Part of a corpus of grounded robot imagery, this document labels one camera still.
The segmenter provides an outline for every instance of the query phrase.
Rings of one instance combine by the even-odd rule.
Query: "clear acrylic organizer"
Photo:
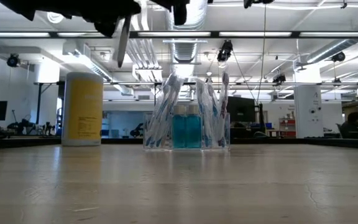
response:
[[[148,136],[152,134],[153,130],[150,130],[150,121],[152,119],[152,113],[144,113],[144,125],[143,125],[143,148],[146,151],[185,151],[185,150],[201,150],[201,151],[228,151],[230,150],[230,114],[228,113],[225,117],[224,122],[224,142],[219,141],[214,146],[206,147],[205,139],[204,139],[204,127],[201,128],[202,131],[202,144],[200,149],[187,149],[187,148],[181,148],[181,149],[174,149],[173,148],[173,141],[172,141],[172,117],[170,117],[169,121],[170,125],[167,129],[167,134],[163,135],[163,138],[161,139],[159,145],[157,146],[156,142],[151,144],[151,142],[148,141]]]

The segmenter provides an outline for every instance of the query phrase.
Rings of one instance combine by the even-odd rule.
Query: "yellow cylindrical container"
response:
[[[67,74],[62,145],[100,145],[102,113],[103,78],[84,72]]]

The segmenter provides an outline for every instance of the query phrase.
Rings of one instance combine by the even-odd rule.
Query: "table surface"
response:
[[[0,223],[358,223],[358,149],[0,149]]]

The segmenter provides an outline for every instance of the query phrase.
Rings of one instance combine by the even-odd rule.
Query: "person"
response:
[[[343,138],[358,139],[358,112],[353,112],[347,116],[347,121],[341,126]]]

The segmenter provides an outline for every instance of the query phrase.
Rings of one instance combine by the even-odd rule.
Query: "blue liquid bottle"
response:
[[[187,110],[186,145],[188,149],[201,149],[201,116],[198,105],[190,105]]]
[[[186,148],[186,106],[173,107],[172,142],[174,149]]]

